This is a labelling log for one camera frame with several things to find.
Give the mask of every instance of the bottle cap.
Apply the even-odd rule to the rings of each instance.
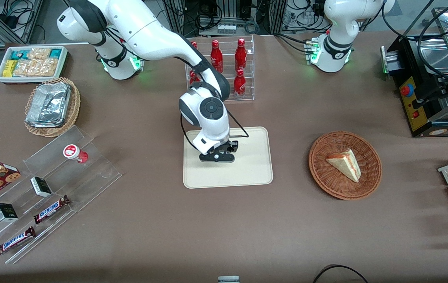
[[[80,154],[80,148],[76,145],[67,145],[63,150],[63,155],[68,159],[74,159]]]

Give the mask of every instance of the wicker basket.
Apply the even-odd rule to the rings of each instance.
[[[59,77],[58,79],[51,79],[50,81],[43,82],[42,84],[55,84],[55,83],[65,83],[69,84],[72,88],[72,92],[70,95],[70,104],[68,106],[67,118],[65,124],[60,128],[35,128],[30,125],[24,123],[26,128],[32,133],[37,134],[39,136],[45,136],[48,138],[54,138],[55,136],[59,136],[66,132],[71,126],[75,124],[77,120],[77,116],[79,115],[80,108],[80,93],[79,90],[75,87],[75,84],[69,79],[65,77]],[[33,100],[33,95],[35,95],[35,90],[31,92],[30,98],[28,99],[28,103],[24,108],[24,114],[28,115],[28,111],[30,110],[31,101]]]
[[[355,183],[326,161],[329,154],[352,149],[362,175]],[[346,200],[369,196],[380,185],[382,165],[376,150],[366,140],[347,131],[324,134],[313,144],[308,157],[310,171],[323,190]]]

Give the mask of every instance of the yellow control panel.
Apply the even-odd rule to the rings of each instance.
[[[402,97],[402,103],[404,104],[404,108],[406,110],[407,120],[409,121],[409,125],[411,125],[411,129],[413,131],[418,130],[428,121],[423,106],[419,109],[414,109],[412,106],[413,101],[416,100],[416,94],[414,93],[415,88],[416,85],[413,77],[410,77],[398,89],[400,91],[400,96]]]

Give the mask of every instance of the red coca-cola bottle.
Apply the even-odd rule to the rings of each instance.
[[[247,80],[243,76],[243,69],[240,68],[236,71],[236,77],[234,79],[234,97],[236,99],[242,99],[245,96],[245,84]]]
[[[220,73],[224,71],[224,59],[222,58],[222,51],[219,47],[218,40],[212,40],[212,53],[210,54],[212,66]]]
[[[238,48],[234,54],[234,60],[234,68],[236,71],[240,68],[245,70],[245,67],[247,66],[247,50],[245,49],[245,40],[243,38],[238,39]]]
[[[197,77],[197,75],[195,74],[195,72],[193,70],[191,70],[189,72],[189,76],[191,77],[191,79],[189,80],[189,84],[191,85],[193,82],[200,82],[199,77]]]

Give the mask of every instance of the robotic arm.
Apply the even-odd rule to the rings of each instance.
[[[395,4],[395,0],[326,0],[324,12],[332,21],[329,34],[322,34],[313,38],[314,44],[310,57],[314,64],[324,72],[337,72],[341,70],[350,56],[353,41],[359,32],[356,20],[372,18],[384,5],[387,14]]]
[[[112,38],[109,26],[116,27],[125,41],[123,45]],[[179,109],[190,124],[202,128],[193,145],[201,152],[202,161],[234,161],[231,152],[238,149],[238,142],[229,141],[229,117],[223,104],[229,97],[229,82],[186,38],[163,27],[145,3],[71,0],[58,20],[58,28],[71,40],[93,44],[116,79],[127,79],[135,73],[128,62],[134,54],[149,61],[175,57],[191,66],[203,81],[193,83],[180,97]]]

